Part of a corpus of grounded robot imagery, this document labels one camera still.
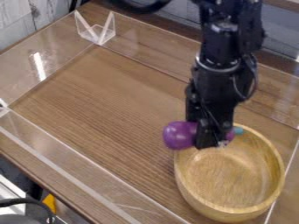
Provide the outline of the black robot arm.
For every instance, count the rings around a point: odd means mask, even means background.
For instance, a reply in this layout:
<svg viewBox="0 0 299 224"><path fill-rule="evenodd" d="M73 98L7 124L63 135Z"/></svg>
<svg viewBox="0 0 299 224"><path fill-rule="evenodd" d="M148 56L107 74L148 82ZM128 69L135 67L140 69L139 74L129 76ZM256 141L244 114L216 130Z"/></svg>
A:
<svg viewBox="0 0 299 224"><path fill-rule="evenodd" d="M171 122L163 140L172 149L228 144L234 112L258 88L258 60L266 31L263 0L191 0L199 7L201 43L185 87L185 120Z"/></svg>

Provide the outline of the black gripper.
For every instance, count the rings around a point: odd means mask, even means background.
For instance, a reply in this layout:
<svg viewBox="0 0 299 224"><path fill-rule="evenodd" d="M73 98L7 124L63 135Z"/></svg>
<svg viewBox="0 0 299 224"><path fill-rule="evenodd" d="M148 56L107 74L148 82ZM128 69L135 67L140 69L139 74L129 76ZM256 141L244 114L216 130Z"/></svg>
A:
<svg viewBox="0 0 299 224"><path fill-rule="evenodd" d="M243 56L236 68L226 72L210 70L196 62L185 88L185 120L197 123L195 147L201 150L230 142L236 106L255 93L258 61Z"/></svg>

